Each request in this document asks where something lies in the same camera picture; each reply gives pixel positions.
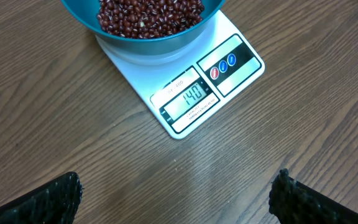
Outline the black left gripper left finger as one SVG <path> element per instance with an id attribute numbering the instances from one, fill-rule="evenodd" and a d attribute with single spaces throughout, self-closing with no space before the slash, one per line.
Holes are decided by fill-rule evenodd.
<path id="1" fill-rule="evenodd" d="M 67 172 L 0 207 L 0 224 L 72 224 L 83 194 L 76 172 Z"/>

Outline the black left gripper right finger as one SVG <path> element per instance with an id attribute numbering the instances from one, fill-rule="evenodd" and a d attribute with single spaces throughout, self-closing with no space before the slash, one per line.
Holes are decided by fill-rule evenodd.
<path id="1" fill-rule="evenodd" d="M 268 211 L 281 224 L 358 224 L 358 213 L 292 179 L 287 169 L 272 182 Z"/>

